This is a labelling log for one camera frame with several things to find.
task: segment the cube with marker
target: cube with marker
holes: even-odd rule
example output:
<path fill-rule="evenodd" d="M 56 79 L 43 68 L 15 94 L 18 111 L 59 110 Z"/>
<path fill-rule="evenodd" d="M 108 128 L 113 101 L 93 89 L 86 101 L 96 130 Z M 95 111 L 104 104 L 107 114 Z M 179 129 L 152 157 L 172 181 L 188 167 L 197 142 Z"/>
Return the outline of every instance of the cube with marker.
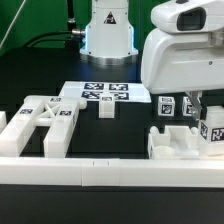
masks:
<path fill-rule="evenodd" d="M 174 97 L 160 96 L 158 100 L 159 116 L 174 116 L 175 100 Z"/>
<path fill-rule="evenodd" d="M 99 118 L 115 117 L 115 96 L 113 93 L 101 93 L 99 101 Z"/>
<path fill-rule="evenodd" d="M 182 112 L 183 116 L 192 116 L 192 104 L 187 96 L 183 97 Z"/>

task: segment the white bracket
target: white bracket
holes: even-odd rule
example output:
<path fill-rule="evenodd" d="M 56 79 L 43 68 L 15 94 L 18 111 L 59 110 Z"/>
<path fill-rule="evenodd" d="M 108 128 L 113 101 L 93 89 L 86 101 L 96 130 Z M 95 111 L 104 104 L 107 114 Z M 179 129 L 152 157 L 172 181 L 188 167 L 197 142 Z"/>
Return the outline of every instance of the white bracket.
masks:
<path fill-rule="evenodd" d="M 84 98 L 28 96 L 0 135 L 0 156 L 18 157 L 37 126 L 50 127 L 44 139 L 45 157 L 64 158 Z"/>

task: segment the white platform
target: white platform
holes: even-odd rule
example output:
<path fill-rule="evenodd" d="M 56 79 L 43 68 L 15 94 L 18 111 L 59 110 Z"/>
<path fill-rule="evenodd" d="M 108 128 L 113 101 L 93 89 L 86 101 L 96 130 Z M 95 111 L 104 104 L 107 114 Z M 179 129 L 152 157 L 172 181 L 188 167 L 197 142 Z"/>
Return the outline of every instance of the white platform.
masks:
<path fill-rule="evenodd" d="M 119 99 L 115 97 L 115 101 L 151 103 L 149 91 L 142 84 L 136 83 L 65 82 L 59 96 L 85 97 L 83 92 L 90 93 L 88 101 L 99 101 L 100 93 L 115 93 L 120 96 Z"/>

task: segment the black table surface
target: black table surface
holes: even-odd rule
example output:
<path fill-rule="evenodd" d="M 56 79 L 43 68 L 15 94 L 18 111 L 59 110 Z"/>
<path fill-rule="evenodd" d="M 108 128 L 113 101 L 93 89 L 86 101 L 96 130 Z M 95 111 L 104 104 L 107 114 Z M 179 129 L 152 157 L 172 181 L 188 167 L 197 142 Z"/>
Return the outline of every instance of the black table surface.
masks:
<path fill-rule="evenodd" d="M 9 121 L 28 95 L 57 96 L 65 81 L 140 82 L 140 59 L 122 66 L 82 62 L 65 49 L 13 49 L 0 57 L 0 111 Z M 67 153 L 69 158 L 148 159 L 151 126 L 197 126 L 182 116 L 182 93 L 174 117 L 158 117 L 151 104 L 116 102 L 115 119 L 99 119 L 88 102 Z M 222 104 L 224 93 L 205 92 L 207 105 Z M 46 128 L 37 128 L 22 157 L 43 157 Z M 1 223 L 223 223 L 223 189 L 67 186 L 0 186 Z"/>

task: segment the black cable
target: black cable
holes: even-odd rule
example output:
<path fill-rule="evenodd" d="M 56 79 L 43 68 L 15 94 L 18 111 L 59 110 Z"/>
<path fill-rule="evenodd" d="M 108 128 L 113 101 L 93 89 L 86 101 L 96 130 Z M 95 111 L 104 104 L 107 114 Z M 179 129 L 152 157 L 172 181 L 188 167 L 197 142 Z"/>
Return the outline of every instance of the black cable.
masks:
<path fill-rule="evenodd" d="M 23 47 L 28 47 L 31 43 L 33 43 L 34 41 L 41 39 L 43 37 L 49 37 L 49 36 L 57 36 L 57 35 L 63 35 L 63 34 L 72 34 L 71 31 L 57 31 L 57 32 L 51 32 L 51 33 L 45 33 L 45 34 L 41 34 L 39 36 L 36 36 L 34 38 L 32 38 L 31 40 L 29 40 L 28 42 L 26 42 Z"/>
<path fill-rule="evenodd" d="M 69 40 L 69 39 L 44 39 L 44 40 L 36 41 L 32 45 L 30 45 L 30 47 L 34 47 L 37 44 L 42 43 L 42 42 L 60 42 L 60 41 L 66 41 L 66 40 Z"/>
<path fill-rule="evenodd" d="M 68 8 L 68 22 L 67 22 L 68 30 L 76 29 L 73 0 L 67 0 L 67 8 Z"/>
<path fill-rule="evenodd" d="M 53 41 L 58 41 L 58 42 L 60 42 L 60 41 L 67 41 L 67 42 L 83 43 L 82 38 L 79 38 L 79 37 L 73 37 L 72 39 L 43 39 L 43 40 L 36 41 L 32 45 L 30 45 L 30 47 L 34 47 L 37 44 L 42 43 L 42 42 L 53 42 Z"/>
<path fill-rule="evenodd" d="M 68 18 L 74 18 L 73 0 L 67 0 Z"/>

